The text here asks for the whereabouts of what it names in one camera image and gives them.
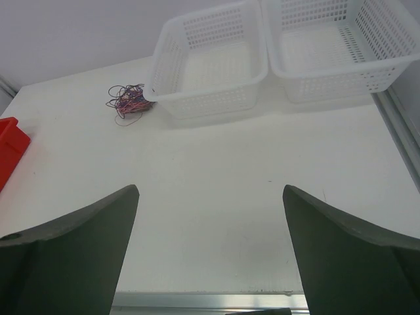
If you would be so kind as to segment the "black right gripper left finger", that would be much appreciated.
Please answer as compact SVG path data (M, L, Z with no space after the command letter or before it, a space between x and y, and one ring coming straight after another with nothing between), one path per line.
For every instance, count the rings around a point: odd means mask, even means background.
M1 238L2 314L109 314L135 222L128 185Z

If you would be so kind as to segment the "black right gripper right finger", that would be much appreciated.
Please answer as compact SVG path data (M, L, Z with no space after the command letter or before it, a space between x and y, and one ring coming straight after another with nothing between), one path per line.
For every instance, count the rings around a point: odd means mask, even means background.
M418 314L419 239L291 185L285 217L311 314Z

